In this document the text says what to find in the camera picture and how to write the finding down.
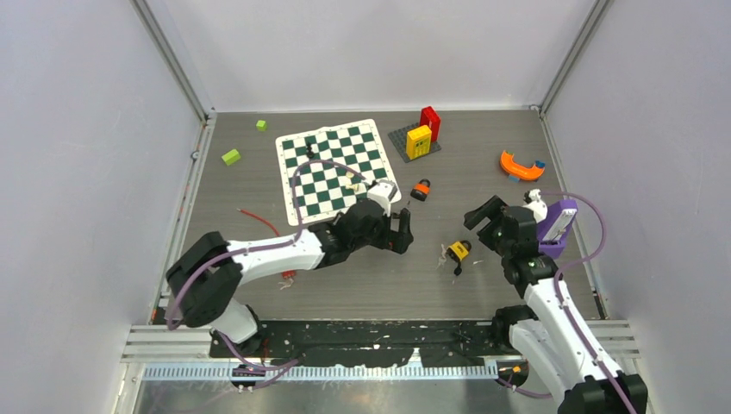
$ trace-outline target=purple robot part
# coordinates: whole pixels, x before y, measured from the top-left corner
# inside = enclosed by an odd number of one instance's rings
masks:
[[[574,200],[560,200],[548,206],[546,220],[538,223],[541,253],[552,259],[558,259],[561,256],[577,211],[578,204]]]

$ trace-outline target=chessboard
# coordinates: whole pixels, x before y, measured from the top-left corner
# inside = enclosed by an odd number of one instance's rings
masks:
[[[297,225],[291,178],[298,166],[310,160],[307,156],[308,144],[314,153],[312,160],[332,160],[349,166],[362,173],[367,178],[367,184],[374,179],[388,179],[396,183],[376,123],[372,119],[280,136],[276,140],[277,156],[287,222],[291,226]],[[342,168],[324,164],[311,164],[302,169],[295,193],[304,224],[332,218],[366,195],[365,184],[359,184],[357,190],[351,187],[361,183],[361,179],[349,175]],[[393,201],[400,199],[399,191]]]

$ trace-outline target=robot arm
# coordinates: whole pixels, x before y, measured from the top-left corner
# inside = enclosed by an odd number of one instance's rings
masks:
[[[494,196],[465,214],[468,229],[474,229],[485,218],[490,220],[478,231],[478,238],[502,257],[503,275],[527,304],[496,312],[492,321],[496,339],[526,356],[531,371],[548,386],[559,406],[559,414],[627,412],[607,375],[598,366],[599,361],[613,374],[636,411],[644,414],[647,389],[640,376],[622,372],[580,316],[565,282],[553,278],[558,266],[548,252],[543,252],[544,241],[539,240],[540,224],[549,211],[540,199],[540,191],[526,193],[525,202],[523,206],[508,206]],[[545,224],[551,229],[561,226],[564,229],[571,222],[565,218],[573,219],[575,207],[575,204],[563,205],[564,211],[557,215],[556,222]],[[559,301],[556,289],[565,298],[563,302]],[[577,326],[566,317],[566,309],[575,316]],[[591,349],[598,355],[596,358],[582,337],[588,339]]]
[[[185,324],[191,328],[210,324],[231,342],[242,344],[260,326],[251,308],[233,299],[238,286],[274,273],[336,265],[365,246],[405,253],[414,240],[411,215],[405,208],[391,213],[396,193],[396,184],[378,181],[345,213],[310,225],[296,240],[296,235],[259,241],[225,241],[218,232],[204,235],[166,273],[176,296],[206,261],[235,250],[245,249],[246,253],[221,260],[193,283],[180,305]],[[398,220],[398,230],[391,229],[393,220]],[[281,247],[262,248],[272,245]]]

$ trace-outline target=red lego brick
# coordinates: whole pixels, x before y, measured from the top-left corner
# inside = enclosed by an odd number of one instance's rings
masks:
[[[436,142],[439,137],[439,125],[441,124],[441,118],[437,115],[434,108],[428,106],[422,110],[422,119],[419,120],[419,126],[428,125],[429,129],[432,130],[432,142]]]

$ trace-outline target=small orange object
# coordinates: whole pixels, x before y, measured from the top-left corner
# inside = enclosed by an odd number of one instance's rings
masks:
[[[546,164],[540,161],[536,161],[531,167],[517,164],[513,161],[513,154],[508,151],[503,151],[503,154],[500,155],[500,166],[506,173],[510,174],[511,178],[515,177],[525,181],[537,180],[546,169]]]
[[[411,190],[411,197],[419,200],[426,201],[429,195],[429,187],[432,183],[428,179],[423,179],[414,185],[414,189]]]

